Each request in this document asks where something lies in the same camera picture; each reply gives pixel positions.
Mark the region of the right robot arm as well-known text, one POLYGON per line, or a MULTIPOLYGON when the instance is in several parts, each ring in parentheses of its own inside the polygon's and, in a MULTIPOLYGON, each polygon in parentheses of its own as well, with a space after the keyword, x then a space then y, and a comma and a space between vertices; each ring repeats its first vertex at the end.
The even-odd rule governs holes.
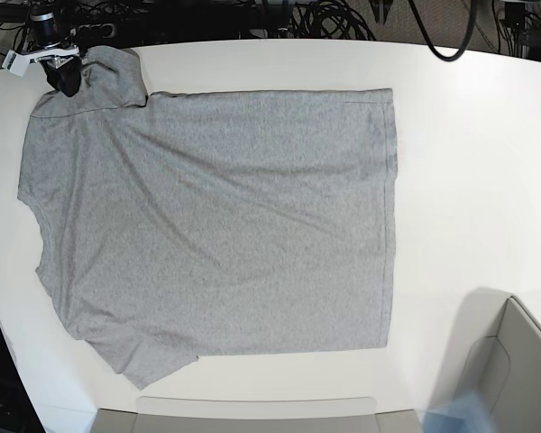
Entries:
POLYGON ((31 52, 41 65, 47 82, 66 97, 77 94, 81 83, 82 59, 79 47, 69 40, 70 32, 55 2, 39 1, 29 13, 33 43, 31 52))

